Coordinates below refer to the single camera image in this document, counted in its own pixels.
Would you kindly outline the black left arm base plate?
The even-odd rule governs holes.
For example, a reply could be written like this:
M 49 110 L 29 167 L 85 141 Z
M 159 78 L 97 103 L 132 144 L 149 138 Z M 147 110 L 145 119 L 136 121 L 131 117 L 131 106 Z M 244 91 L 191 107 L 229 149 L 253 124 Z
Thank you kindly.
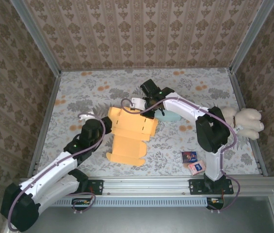
M 95 195 L 102 195 L 104 181 L 103 180 L 85 180 L 79 183 L 77 190 L 74 194 L 78 193 L 93 193 Z

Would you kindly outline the floral patterned table cover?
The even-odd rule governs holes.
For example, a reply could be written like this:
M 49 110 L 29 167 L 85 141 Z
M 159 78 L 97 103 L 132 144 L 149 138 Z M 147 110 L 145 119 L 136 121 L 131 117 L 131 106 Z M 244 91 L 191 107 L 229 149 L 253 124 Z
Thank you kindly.
M 37 170 L 52 162 L 80 133 L 83 122 L 78 118 L 79 113 L 93 111 L 104 117 L 110 107 L 119 107 L 121 100 L 143 97 L 140 85 L 149 79 L 158 87 L 169 87 L 183 98 L 207 108 L 238 106 L 226 68 L 64 72 Z M 91 177 L 188 176 L 190 172 L 182 162 L 183 151 L 195 151 L 199 160 L 205 160 L 195 125 L 185 119 L 158 123 L 155 135 L 147 142 L 142 166 L 109 161 L 106 154 L 111 152 L 112 145 L 113 135 L 108 134 L 98 150 L 80 165 L 80 170 Z

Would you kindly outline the orange paper box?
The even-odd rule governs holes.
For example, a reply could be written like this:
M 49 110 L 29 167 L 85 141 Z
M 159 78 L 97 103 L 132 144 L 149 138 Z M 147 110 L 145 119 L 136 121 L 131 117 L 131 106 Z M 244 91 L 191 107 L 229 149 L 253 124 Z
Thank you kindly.
M 147 144 L 155 135 L 157 119 L 149 119 L 133 110 L 127 113 L 128 107 L 111 107 L 108 117 L 112 121 L 112 152 L 106 153 L 109 161 L 130 166 L 142 166 L 145 163 Z

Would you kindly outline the aluminium frame post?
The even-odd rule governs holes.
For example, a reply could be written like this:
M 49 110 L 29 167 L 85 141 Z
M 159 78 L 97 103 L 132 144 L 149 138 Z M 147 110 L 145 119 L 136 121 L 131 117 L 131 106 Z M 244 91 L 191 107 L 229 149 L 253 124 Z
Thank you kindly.
M 263 0 L 261 3 L 259 10 L 229 66 L 231 73 L 235 74 L 237 72 L 273 7 L 274 0 Z
M 32 36 L 38 49 L 42 53 L 54 77 L 60 77 L 61 69 L 59 68 L 58 62 L 56 61 L 49 46 L 47 45 L 47 42 L 43 37 L 42 30 L 38 28 L 36 21 L 32 17 L 28 7 L 26 6 L 25 0 L 11 0 L 11 3 L 19 14 L 28 32 Z

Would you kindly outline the grey metal sheet panel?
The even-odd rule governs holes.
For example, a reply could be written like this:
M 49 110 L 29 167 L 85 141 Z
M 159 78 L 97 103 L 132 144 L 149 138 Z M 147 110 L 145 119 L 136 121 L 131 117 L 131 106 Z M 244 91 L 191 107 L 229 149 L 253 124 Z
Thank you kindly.
M 274 233 L 268 211 L 211 213 L 192 207 L 49 208 L 26 233 Z

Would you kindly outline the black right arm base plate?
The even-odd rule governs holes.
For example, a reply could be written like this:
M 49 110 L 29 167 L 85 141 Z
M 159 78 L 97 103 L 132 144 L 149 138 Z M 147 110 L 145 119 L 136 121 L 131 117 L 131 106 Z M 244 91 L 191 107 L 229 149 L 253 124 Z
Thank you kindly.
M 191 179 L 189 180 L 189 189 L 191 195 L 234 194 L 233 185 L 230 179 L 215 182 L 204 179 Z

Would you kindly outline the dark blue small packet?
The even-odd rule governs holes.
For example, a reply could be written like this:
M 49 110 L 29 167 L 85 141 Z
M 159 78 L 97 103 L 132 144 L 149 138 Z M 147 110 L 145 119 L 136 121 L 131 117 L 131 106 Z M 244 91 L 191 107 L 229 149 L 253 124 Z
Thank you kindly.
M 198 161 L 196 151 L 183 151 L 181 153 L 182 162 L 184 164 L 195 163 Z

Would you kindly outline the aluminium table side rail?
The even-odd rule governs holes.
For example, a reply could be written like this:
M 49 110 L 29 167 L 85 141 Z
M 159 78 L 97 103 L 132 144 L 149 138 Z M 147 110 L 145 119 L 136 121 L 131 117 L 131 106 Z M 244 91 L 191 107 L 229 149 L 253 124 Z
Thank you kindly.
M 28 175 L 27 177 L 31 177 L 35 171 L 36 171 L 36 166 L 39 164 L 41 155 L 42 155 L 42 151 L 43 151 L 43 147 L 44 147 L 44 143 L 45 143 L 45 139 L 47 136 L 47 131 L 48 131 L 48 127 L 49 127 L 49 123 L 50 123 L 50 119 L 51 119 L 51 114 L 55 105 L 55 101 L 56 101 L 56 97 L 57 97 L 57 93 L 60 87 L 60 82 L 61 82 L 61 76 L 59 75 L 58 77 L 55 78 L 55 82 L 54 82 L 54 86 L 51 92 L 51 96 L 48 102 L 48 106 L 45 112 L 45 117 L 43 120 L 43 124 L 42 124 L 42 128 L 40 130 L 40 134 L 36 143 L 36 147 L 32 156 L 32 161 L 31 161 L 31 165 L 28 171 Z
M 238 80 L 236 78 L 236 75 L 232 71 L 229 72 L 229 78 L 231 85 L 233 87 L 233 92 L 235 94 L 238 107 L 241 110 L 242 108 L 245 108 L 245 102 L 241 93 L 241 89 L 239 87 Z M 249 142 L 260 174 L 263 176 L 268 176 L 268 172 L 263 161 L 257 141 L 249 139 Z

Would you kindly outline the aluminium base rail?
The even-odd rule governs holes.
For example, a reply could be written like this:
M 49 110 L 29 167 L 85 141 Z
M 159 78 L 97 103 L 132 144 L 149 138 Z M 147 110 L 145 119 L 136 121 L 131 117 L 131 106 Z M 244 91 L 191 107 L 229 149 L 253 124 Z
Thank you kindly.
M 28 179 L 20 186 L 33 197 L 40 198 L 48 191 L 59 188 L 59 193 L 66 195 L 68 190 L 74 192 L 79 183 L 85 180 L 103 180 L 102 195 L 111 196 L 162 196 L 162 195 L 191 195 L 189 180 L 204 179 L 203 176 L 182 177 L 91 177 L 75 178 L 66 175 L 58 181 L 55 178 L 48 180 L 46 177 L 38 181 Z M 236 175 L 230 179 L 234 193 L 240 196 L 268 196 L 274 193 L 274 178 L 261 175 Z

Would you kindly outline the teal paper box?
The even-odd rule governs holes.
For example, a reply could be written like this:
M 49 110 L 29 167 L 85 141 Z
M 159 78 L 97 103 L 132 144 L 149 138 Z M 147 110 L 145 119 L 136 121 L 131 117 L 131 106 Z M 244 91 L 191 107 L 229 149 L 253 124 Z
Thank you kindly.
M 164 116 L 161 116 L 160 114 L 157 114 L 157 111 L 155 111 L 155 119 L 162 122 L 171 122 L 171 121 L 179 121 L 181 120 L 181 116 L 179 114 L 176 114 L 172 111 L 163 110 Z

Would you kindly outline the white plush teddy dog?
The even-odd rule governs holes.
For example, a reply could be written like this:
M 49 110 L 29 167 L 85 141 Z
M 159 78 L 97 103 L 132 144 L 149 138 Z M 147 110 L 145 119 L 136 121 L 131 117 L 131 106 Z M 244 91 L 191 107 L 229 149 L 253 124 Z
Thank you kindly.
M 234 108 L 225 107 L 221 110 L 223 117 L 235 132 L 251 140 L 259 139 L 259 133 L 264 130 L 261 122 L 261 113 L 252 108 L 243 108 L 236 111 Z

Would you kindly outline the pink small packet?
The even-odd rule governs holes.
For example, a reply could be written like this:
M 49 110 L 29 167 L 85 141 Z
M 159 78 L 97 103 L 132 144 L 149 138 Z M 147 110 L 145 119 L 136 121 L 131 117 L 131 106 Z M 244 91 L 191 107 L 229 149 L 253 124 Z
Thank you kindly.
M 199 173 L 202 173 L 206 170 L 206 166 L 203 161 L 197 161 L 188 165 L 190 173 L 194 176 Z

